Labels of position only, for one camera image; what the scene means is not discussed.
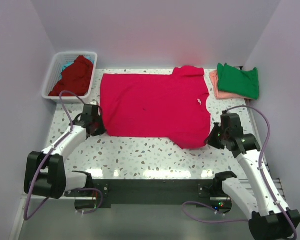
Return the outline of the pink red t-shirt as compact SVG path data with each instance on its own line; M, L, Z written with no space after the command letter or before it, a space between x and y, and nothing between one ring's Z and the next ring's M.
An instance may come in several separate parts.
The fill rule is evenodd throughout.
M104 74L100 107L107 134L168 138L181 149L204 147L211 131L204 76L194 66L171 74Z

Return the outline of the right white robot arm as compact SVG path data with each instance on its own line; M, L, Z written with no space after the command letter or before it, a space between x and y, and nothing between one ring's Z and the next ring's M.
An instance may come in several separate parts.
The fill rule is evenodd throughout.
M253 134L245 134L240 116L223 111L205 143L229 150L244 170L249 192L232 171L217 173L210 192L229 196L245 214L255 240L295 240L300 213L292 210L276 188L263 161L263 150Z

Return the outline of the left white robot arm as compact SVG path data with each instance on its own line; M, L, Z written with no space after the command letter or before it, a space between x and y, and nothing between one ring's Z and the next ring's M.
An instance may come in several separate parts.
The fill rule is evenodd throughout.
M67 171L65 163L80 144L105 132L101 107L85 104L82 113L74 118L56 142L28 155L24 192L51 199L59 199L64 193L73 190L82 196L89 196L94 190L91 174Z

